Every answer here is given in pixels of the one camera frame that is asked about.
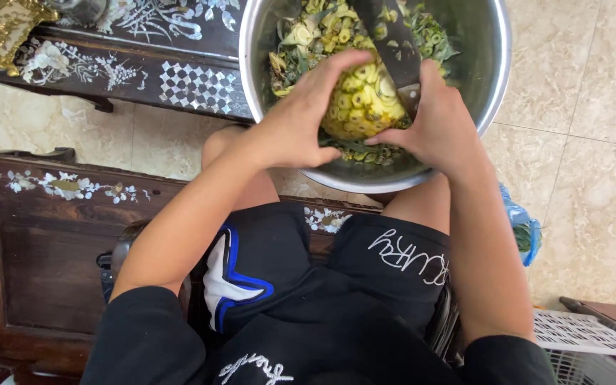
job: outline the black shirt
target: black shirt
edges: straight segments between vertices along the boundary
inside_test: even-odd
[[[206,357],[173,292],[133,289],[104,312],[82,384],[553,384],[544,351],[484,337],[458,372],[362,293],[288,302],[258,314]]]

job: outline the black shorts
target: black shorts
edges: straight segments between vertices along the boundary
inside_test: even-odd
[[[231,213],[204,258],[204,298],[210,327],[218,332],[234,333],[291,298],[316,301],[354,290],[423,331],[447,279],[448,235],[386,216],[354,214],[337,232],[327,266],[321,266],[311,262],[303,205],[280,202]]]

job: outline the stainless steel bowl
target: stainless steel bowl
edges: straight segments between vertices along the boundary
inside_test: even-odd
[[[414,6],[419,0],[408,0]],[[426,0],[426,9],[448,30],[462,51],[448,64],[463,100],[482,135],[503,99],[508,83],[512,41],[502,0]],[[248,0],[240,30],[242,84],[253,118],[260,122],[277,98],[270,89],[268,53],[277,48],[277,21],[301,13],[301,0]],[[336,160],[299,170],[325,186],[349,193],[399,191],[429,179],[434,171],[406,154],[391,166]]]

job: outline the knife blade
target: knife blade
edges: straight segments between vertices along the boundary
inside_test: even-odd
[[[387,67],[401,104],[415,119],[420,102],[420,52],[396,0],[350,0],[350,4]]]

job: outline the white plastic basket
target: white plastic basket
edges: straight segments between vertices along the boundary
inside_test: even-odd
[[[616,385],[616,331],[593,316],[534,311],[534,331],[561,385]]]

